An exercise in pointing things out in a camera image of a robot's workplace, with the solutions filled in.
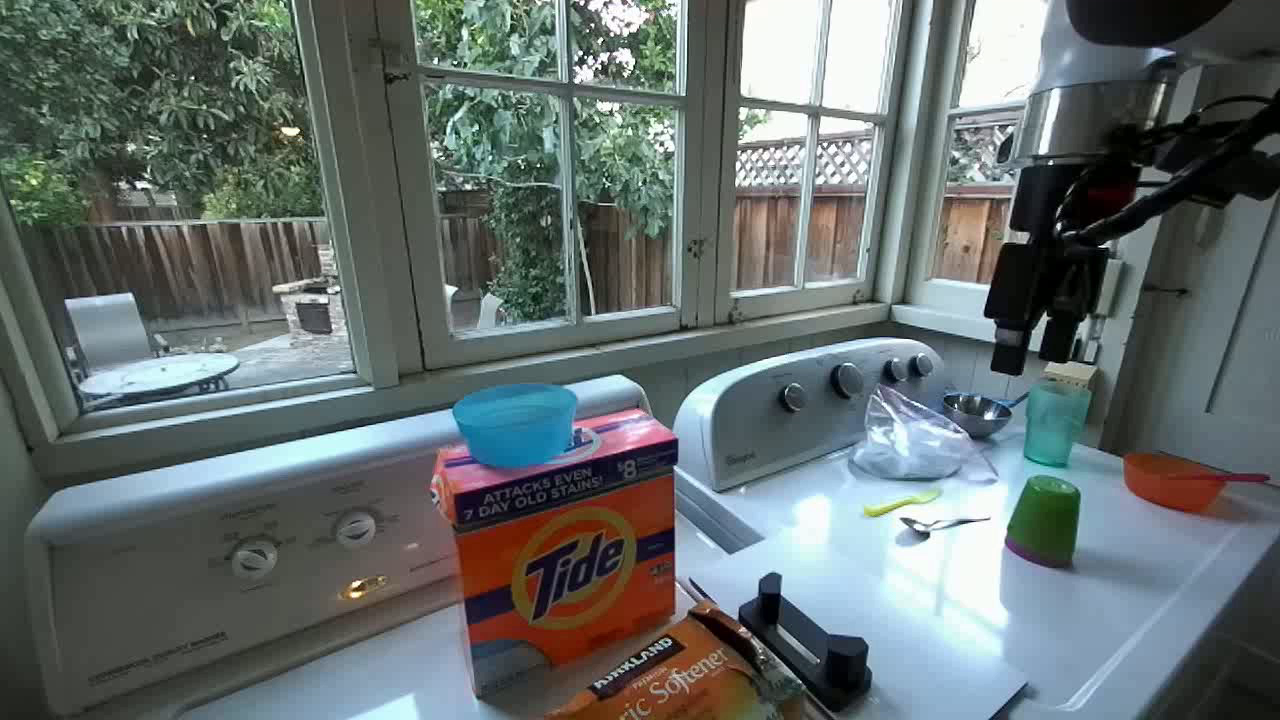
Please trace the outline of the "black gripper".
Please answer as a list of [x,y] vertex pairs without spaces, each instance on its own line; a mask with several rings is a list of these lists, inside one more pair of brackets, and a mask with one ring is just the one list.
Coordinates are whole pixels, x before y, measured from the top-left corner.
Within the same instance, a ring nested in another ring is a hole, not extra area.
[[1020,378],[1039,317],[1039,355],[1066,366],[1078,350],[1079,317],[1095,304],[1106,253],[1070,246],[1137,196],[1137,169],[1100,165],[1034,165],[1016,181],[1013,241],[996,255],[986,317],[996,323],[993,367]]

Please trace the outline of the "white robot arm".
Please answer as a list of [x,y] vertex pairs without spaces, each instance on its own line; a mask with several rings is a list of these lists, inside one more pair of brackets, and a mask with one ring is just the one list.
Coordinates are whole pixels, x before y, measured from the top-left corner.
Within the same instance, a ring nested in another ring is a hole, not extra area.
[[1054,0],[1016,142],[1016,241],[1000,249],[986,317],[993,367],[1020,378],[1027,350],[1070,361],[1095,314],[1110,246],[1175,203],[1226,207],[1277,192],[1280,98],[1247,115],[1169,115],[1188,69],[1280,56],[1280,0]]

